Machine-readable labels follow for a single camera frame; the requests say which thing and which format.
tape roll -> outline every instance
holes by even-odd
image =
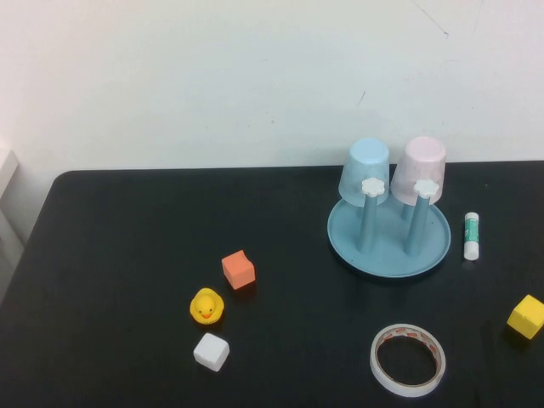
[[[396,382],[383,370],[380,361],[377,358],[377,350],[384,342],[398,336],[415,338],[427,346],[433,354],[436,363],[436,372],[434,373],[433,378],[423,384],[408,385],[403,384],[402,382]],[[439,385],[440,380],[445,373],[445,354],[438,340],[428,331],[424,331],[421,327],[407,324],[391,325],[382,329],[376,337],[374,337],[371,347],[371,370],[380,384],[392,393],[409,398],[422,397],[433,391]]]

yellow duck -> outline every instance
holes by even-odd
[[[202,288],[190,303],[189,313],[201,325],[211,325],[223,315],[223,299],[212,289]]]

foam block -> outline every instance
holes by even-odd
[[[227,342],[213,334],[206,333],[196,345],[193,355],[197,362],[217,372],[227,360],[229,352],[230,348]]]
[[[544,326],[544,304],[527,295],[510,314],[507,324],[528,339],[533,338]]]
[[[223,273],[234,289],[239,289],[255,281],[255,267],[246,258],[243,251],[238,251],[221,260]]]

plastic cup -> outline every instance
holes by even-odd
[[[417,192],[414,190],[414,185],[416,181],[429,179],[439,185],[438,192],[431,197],[429,202],[429,205],[433,205],[442,196],[444,172],[444,144],[428,136],[412,139],[406,145],[405,152],[394,171],[391,194],[400,202],[408,206],[415,206]]]
[[[340,196],[353,206],[363,207],[366,195],[361,189],[361,184],[363,180],[371,178],[385,183],[385,193],[377,198],[379,205],[388,198],[389,149],[381,140],[361,139],[349,148],[348,160],[343,167],[338,186]]]

glue stick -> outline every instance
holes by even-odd
[[[475,261],[479,256],[479,215],[469,212],[465,215],[465,259]]]

